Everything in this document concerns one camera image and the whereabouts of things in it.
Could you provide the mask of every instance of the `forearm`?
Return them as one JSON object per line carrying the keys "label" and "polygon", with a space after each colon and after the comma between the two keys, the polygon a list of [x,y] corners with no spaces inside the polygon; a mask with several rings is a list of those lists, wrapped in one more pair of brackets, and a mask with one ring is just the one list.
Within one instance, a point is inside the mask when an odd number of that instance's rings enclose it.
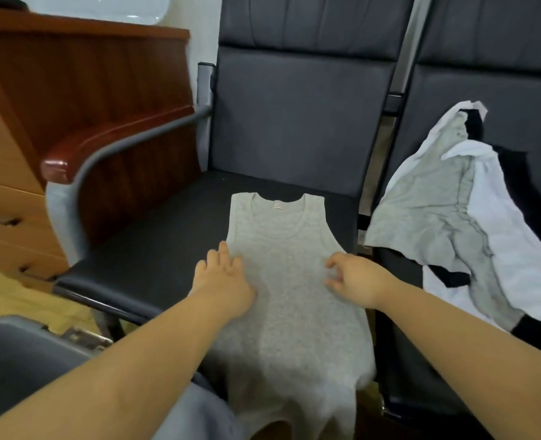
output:
{"label": "forearm", "polygon": [[420,288],[383,311],[498,439],[541,438],[541,352]]}
{"label": "forearm", "polygon": [[0,417],[0,438],[151,438],[228,322],[191,296]]}

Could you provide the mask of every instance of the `gray tank top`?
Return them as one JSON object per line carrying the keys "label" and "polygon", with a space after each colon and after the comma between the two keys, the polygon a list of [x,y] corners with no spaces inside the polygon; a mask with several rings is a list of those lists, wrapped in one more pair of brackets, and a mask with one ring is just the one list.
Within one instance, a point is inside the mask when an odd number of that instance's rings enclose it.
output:
{"label": "gray tank top", "polygon": [[324,198],[232,196],[227,242],[244,257],[258,292],[243,318],[223,329],[208,354],[248,438],[284,420],[293,438],[351,439],[355,391],[374,378],[364,309],[323,284],[326,259],[343,251],[327,226]]}

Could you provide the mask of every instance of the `beige floor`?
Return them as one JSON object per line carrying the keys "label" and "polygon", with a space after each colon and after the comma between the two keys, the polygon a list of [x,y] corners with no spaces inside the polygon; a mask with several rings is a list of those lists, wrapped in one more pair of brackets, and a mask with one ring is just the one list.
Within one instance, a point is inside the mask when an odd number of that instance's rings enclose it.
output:
{"label": "beige floor", "polygon": [[0,273],[0,316],[21,315],[62,334],[72,326],[99,333],[89,308],[23,287]]}

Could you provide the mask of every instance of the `pile of clothes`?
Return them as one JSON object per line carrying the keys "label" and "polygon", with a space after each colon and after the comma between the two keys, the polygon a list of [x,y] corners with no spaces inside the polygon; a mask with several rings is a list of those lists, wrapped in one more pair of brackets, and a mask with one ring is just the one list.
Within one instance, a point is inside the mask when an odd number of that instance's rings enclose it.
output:
{"label": "pile of clothes", "polygon": [[423,288],[541,350],[541,194],[523,152],[483,143],[487,109],[451,108],[401,164],[365,245],[423,266]]}

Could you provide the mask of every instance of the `chair armrest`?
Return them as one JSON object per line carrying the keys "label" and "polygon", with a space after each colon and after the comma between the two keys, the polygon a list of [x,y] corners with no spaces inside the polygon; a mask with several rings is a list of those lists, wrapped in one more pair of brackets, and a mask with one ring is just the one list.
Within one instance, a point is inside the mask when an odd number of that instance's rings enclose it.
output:
{"label": "chair armrest", "polygon": [[105,157],[196,122],[210,113],[211,106],[184,106],[76,132],[50,149],[40,164],[42,177],[54,184],[70,185]]}

